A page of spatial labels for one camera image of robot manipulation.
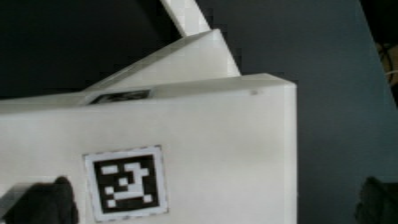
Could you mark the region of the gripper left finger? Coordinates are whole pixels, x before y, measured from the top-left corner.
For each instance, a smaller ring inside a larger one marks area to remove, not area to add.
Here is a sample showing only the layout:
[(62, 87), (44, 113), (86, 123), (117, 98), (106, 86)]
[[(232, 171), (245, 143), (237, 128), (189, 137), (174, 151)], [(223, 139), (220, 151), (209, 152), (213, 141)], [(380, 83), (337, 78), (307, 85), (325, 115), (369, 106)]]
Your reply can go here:
[(5, 224), (78, 224), (78, 208), (69, 179), (37, 183), (1, 217)]

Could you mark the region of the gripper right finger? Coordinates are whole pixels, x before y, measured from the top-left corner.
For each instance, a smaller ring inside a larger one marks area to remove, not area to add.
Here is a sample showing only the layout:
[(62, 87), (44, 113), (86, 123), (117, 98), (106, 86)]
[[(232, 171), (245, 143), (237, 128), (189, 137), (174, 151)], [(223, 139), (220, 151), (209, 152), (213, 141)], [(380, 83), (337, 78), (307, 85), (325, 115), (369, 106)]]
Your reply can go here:
[(365, 179), (355, 207), (357, 224), (398, 224), (398, 183)]

